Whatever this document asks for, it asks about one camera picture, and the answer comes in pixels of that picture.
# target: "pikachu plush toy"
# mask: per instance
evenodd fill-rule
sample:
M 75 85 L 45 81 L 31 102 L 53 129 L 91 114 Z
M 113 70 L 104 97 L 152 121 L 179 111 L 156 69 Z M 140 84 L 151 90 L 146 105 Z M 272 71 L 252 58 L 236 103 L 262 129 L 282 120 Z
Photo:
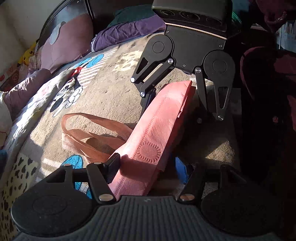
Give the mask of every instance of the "pikachu plush toy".
M 22 55 L 20 60 L 17 62 L 17 66 L 20 66 L 22 63 L 29 65 L 29 58 L 35 54 L 36 42 Z

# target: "pillow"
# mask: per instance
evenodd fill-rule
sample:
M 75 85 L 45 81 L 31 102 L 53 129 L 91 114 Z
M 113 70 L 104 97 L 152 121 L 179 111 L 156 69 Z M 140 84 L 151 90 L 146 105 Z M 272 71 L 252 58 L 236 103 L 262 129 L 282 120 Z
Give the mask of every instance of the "pillow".
M 51 73 L 49 70 L 37 70 L 5 95 L 4 103 L 10 112 L 12 120 L 16 118 L 32 96 L 35 95 L 40 87 L 50 80 L 50 78 Z
M 121 23 L 99 32 L 91 43 L 91 51 L 100 51 L 111 45 L 164 31 L 165 27 L 164 21 L 157 15 L 131 23 Z
M 43 46 L 41 69 L 48 69 L 53 73 L 61 65 L 88 54 L 93 34 L 94 29 L 88 14 L 82 14 L 64 25 L 59 25 L 59 31 L 54 31 L 54 36 L 50 36 Z
M 155 13 L 152 11 L 151 7 L 151 5 L 139 5 L 120 9 L 115 12 L 115 18 L 108 25 L 108 28 L 120 23 L 129 23 L 152 17 Z

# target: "white wall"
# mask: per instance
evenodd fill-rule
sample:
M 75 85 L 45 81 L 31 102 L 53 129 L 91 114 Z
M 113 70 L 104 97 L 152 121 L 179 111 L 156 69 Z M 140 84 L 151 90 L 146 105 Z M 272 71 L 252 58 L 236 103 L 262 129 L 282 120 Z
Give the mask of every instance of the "white wall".
M 3 6 L 21 43 L 28 49 L 39 38 L 41 29 L 62 0 L 6 0 Z
M 26 51 L 18 39 L 14 27 L 7 20 L 3 6 L 0 6 L 0 76 Z

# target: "wooden headboard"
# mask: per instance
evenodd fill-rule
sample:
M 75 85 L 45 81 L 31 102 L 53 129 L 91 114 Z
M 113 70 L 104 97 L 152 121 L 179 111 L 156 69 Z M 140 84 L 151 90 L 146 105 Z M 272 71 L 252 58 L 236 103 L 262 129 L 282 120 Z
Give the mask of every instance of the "wooden headboard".
M 62 21 L 68 22 L 87 13 L 94 25 L 94 34 L 105 29 L 114 19 L 114 12 L 130 6 L 152 4 L 153 0 L 63 0 L 47 18 L 39 37 L 39 47 L 45 44 L 52 30 Z

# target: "pink bag strap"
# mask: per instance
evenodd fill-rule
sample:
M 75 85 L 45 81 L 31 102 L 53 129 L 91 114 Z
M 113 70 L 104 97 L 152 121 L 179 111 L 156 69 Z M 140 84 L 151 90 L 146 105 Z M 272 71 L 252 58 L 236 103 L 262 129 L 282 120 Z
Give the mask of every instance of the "pink bag strap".
M 80 129 L 67 130 L 66 128 L 67 120 L 70 117 L 76 116 L 76 115 L 81 115 L 100 126 L 103 126 L 111 131 L 116 132 L 124 140 L 116 137 L 103 137 L 95 133 L 88 132 L 85 130 L 80 130 Z M 61 126 L 63 130 L 62 147 L 66 150 L 85 156 L 87 161 L 90 163 L 96 162 L 96 161 L 105 162 L 108 160 L 110 155 L 103 153 L 101 151 L 98 151 L 91 145 L 84 143 L 82 141 L 83 139 L 93 137 L 116 150 L 126 142 L 126 140 L 129 138 L 129 136 L 133 131 L 128 126 L 118 121 L 109 120 L 106 118 L 98 117 L 95 115 L 89 115 L 85 113 L 72 113 L 72 114 L 64 115 L 61 120 Z

